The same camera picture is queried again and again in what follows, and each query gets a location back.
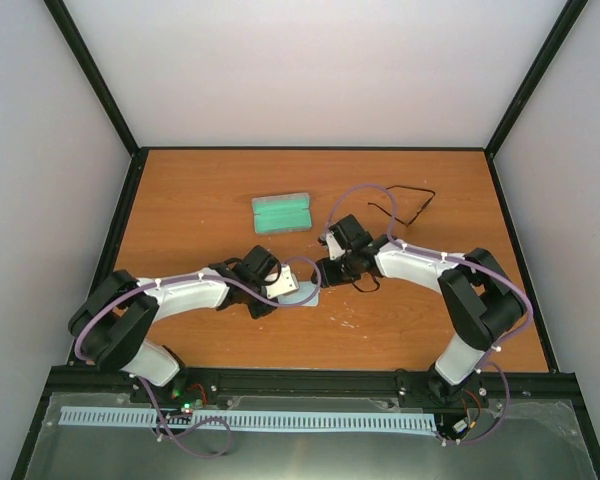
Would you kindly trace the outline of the blue cleaning cloth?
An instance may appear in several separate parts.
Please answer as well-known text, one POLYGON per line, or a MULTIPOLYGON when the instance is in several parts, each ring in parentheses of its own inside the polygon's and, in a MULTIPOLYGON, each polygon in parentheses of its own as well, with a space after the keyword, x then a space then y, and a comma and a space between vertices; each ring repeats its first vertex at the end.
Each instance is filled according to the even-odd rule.
POLYGON ((315 284, 302 281, 297 291, 279 296, 277 301, 282 305, 298 304, 300 307, 316 307, 319 304, 319 293, 315 290, 315 284))

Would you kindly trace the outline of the grey glasses case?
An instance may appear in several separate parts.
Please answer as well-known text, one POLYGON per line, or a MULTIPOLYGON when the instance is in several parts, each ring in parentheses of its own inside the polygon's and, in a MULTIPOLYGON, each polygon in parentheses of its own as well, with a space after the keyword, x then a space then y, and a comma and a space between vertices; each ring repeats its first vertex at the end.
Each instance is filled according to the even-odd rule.
POLYGON ((312 228, 310 196, 306 192, 256 197, 251 206, 256 234, 291 233, 312 228))

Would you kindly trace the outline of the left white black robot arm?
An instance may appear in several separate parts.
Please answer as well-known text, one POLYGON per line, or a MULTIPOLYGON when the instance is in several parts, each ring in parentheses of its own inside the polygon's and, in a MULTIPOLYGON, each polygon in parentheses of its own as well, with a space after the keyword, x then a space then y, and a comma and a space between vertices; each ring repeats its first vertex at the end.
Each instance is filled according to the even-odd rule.
POLYGON ((126 372, 152 384, 166 402, 181 400, 188 378, 168 348, 147 339, 151 326, 181 313, 221 311, 244 304, 254 318, 275 310, 266 288, 281 276, 280 261, 257 245, 240 258, 163 279, 140 279, 126 270, 106 277, 71 317, 74 355, 102 372, 126 372))

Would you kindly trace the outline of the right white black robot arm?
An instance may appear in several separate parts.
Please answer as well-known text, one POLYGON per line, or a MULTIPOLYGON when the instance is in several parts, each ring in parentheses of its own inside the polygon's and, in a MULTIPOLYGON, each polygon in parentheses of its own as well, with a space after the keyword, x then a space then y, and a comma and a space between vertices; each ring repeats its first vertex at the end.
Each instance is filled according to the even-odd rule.
POLYGON ((439 293, 454 334, 428 370, 425 390, 439 405, 456 400, 492 351, 533 320, 533 306, 494 256, 414 246, 390 234, 377 238, 348 215, 328 226, 318 241, 327 256, 317 261, 312 282, 322 288, 354 285, 363 275, 403 280, 439 293))

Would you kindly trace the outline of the black frame glasses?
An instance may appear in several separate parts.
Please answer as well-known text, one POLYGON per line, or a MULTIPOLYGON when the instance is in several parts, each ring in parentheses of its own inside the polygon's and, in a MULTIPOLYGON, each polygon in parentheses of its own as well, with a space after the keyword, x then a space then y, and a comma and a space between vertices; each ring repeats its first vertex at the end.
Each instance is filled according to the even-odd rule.
POLYGON ((411 227, 437 196, 433 189, 408 185, 392 185, 387 191, 396 201, 394 222, 404 228, 411 227))

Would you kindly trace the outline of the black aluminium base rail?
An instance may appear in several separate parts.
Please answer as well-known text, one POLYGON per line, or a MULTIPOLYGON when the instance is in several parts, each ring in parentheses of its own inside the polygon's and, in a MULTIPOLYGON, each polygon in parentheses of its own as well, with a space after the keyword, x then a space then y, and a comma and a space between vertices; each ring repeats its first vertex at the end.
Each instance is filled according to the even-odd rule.
POLYGON ((457 408, 473 394, 482 401, 502 399, 569 399, 581 401, 573 374, 474 374, 461 386, 444 387, 427 372, 267 370, 185 368, 164 387, 153 391, 163 405, 181 405, 193 399, 218 405, 231 397, 343 397, 393 399, 402 408, 457 408))

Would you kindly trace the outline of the black cage frame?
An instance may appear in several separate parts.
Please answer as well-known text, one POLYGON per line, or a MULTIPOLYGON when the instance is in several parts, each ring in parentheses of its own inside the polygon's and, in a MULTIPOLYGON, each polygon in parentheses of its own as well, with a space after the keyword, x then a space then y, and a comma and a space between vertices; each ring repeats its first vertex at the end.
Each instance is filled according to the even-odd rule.
MULTIPOLYGON (((112 270, 114 260, 118 256, 123 233, 126 229, 146 159, 151 149, 149 147, 140 147, 134 139, 114 96, 107 86, 66 4, 63 1, 47 1, 45 5, 130 155, 130 164, 122 192, 111 220, 96 273, 94 274, 93 280, 98 281, 102 280, 104 275, 112 270)), ((551 393, 557 391, 557 386, 560 382, 574 382, 576 377, 573 374, 567 374, 559 370, 544 318, 538 305, 537 295, 524 259, 522 247, 513 224, 510 209, 496 171, 494 159, 586 5, 585 1, 568 0, 564 3, 540 50, 536 54, 513 99, 498 123, 495 133, 491 136, 486 147, 478 149, 485 156, 485 162, 491 175, 517 266, 519 272, 522 274, 523 285, 527 293, 530 294, 530 300, 534 306, 534 322, 538 329, 545 361, 549 367, 547 374, 521 373, 514 375, 512 378, 529 384, 536 382, 541 386, 547 386, 551 393)), ((83 392, 89 393, 102 393, 104 391, 114 391, 117 387, 128 387, 129 385, 130 383, 122 379, 119 375, 99 374, 85 363, 81 363, 77 367, 65 364, 52 368, 12 477, 14 479, 23 479, 29 471, 35 443, 42 428, 43 414, 47 410, 51 394, 59 386, 65 388, 76 387, 83 392)))

